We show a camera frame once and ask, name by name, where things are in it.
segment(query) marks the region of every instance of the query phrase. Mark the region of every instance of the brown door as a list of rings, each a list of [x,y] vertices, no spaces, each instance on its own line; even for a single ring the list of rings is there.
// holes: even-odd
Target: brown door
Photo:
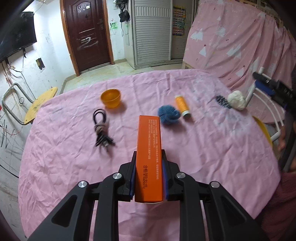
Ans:
[[[65,0],[65,10],[79,71],[110,62],[102,0]]]

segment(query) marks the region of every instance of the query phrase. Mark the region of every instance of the blue yarn ball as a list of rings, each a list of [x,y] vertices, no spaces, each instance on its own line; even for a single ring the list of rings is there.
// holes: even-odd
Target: blue yarn ball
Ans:
[[[158,108],[158,116],[160,117],[160,122],[165,125],[171,125],[178,123],[178,119],[181,114],[171,105],[163,105]]]

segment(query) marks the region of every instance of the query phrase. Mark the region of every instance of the orange box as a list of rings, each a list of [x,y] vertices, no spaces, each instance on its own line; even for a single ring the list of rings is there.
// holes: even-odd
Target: orange box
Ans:
[[[139,116],[135,201],[163,200],[163,176],[158,116]]]

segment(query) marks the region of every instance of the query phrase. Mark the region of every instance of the television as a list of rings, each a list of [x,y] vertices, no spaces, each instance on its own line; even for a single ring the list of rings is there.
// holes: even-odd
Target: television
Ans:
[[[0,43],[0,62],[36,42],[34,13],[22,12]]]

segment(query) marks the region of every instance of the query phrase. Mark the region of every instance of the white wardrobe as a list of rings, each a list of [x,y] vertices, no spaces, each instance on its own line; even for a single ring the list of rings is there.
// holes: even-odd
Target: white wardrobe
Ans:
[[[198,0],[129,0],[123,23],[127,62],[135,69],[181,63]],[[173,7],[186,10],[183,36],[173,35]]]

